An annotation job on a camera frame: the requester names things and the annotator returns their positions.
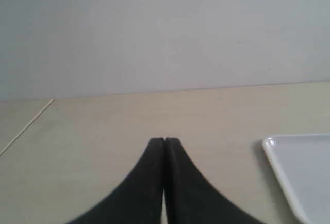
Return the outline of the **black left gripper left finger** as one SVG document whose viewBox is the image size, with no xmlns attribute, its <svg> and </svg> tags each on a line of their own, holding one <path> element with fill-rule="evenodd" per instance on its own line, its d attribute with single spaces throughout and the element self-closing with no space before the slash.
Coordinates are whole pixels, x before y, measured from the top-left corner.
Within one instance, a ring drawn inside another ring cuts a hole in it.
<svg viewBox="0 0 330 224">
<path fill-rule="evenodd" d="M 164 139 L 150 139 L 126 178 L 70 223 L 161 223 L 164 155 Z"/>
</svg>

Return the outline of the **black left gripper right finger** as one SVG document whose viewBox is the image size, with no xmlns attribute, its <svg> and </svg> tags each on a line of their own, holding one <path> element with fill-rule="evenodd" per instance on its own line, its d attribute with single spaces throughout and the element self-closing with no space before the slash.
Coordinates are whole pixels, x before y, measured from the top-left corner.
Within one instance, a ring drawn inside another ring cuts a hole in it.
<svg viewBox="0 0 330 224">
<path fill-rule="evenodd" d="M 168 223 L 244 223 L 244 213 L 205 179 L 179 139 L 166 138 L 165 151 Z"/>
</svg>

